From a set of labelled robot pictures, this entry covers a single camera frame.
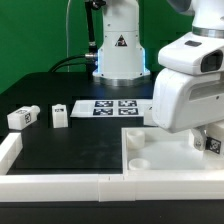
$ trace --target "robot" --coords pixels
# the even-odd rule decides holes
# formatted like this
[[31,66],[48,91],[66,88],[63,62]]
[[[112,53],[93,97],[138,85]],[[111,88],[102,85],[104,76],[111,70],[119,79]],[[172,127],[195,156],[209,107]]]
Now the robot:
[[98,50],[96,82],[129,86],[149,80],[145,50],[139,42],[139,4],[136,0],[92,0],[92,8],[102,7],[103,45]]
[[224,138],[224,1],[168,0],[195,15],[192,32],[162,48],[153,96],[154,122],[168,132],[191,129],[204,150],[209,133]]

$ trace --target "white platform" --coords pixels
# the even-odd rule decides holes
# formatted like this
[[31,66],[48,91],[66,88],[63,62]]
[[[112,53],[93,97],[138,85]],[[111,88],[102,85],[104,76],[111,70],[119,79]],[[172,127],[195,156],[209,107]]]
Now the white platform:
[[77,100],[71,117],[143,117],[144,111],[150,107],[152,107],[152,100],[145,99]]
[[[188,132],[160,128],[140,128],[145,147],[130,150],[129,130],[122,129],[123,174],[2,175],[0,202],[224,199],[223,157],[188,146]],[[129,170],[136,157],[149,160],[151,168]]]

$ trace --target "white block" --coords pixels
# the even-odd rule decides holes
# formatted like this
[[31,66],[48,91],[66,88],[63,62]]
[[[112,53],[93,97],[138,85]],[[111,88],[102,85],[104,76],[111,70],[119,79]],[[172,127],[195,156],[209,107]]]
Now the white block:
[[98,175],[0,177],[0,202],[98,201]]
[[22,138],[20,133],[10,133],[0,145],[0,175],[5,175],[20,153]]
[[7,116],[9,129],[22,130],[37,120],[38,106],[21,107]]
[[68,116],[66,105],[57,104],[52,106],[52,117],[54,128],[68,127]]
[[123,175],[99,176],[99,201],[134,201],[135,183]]

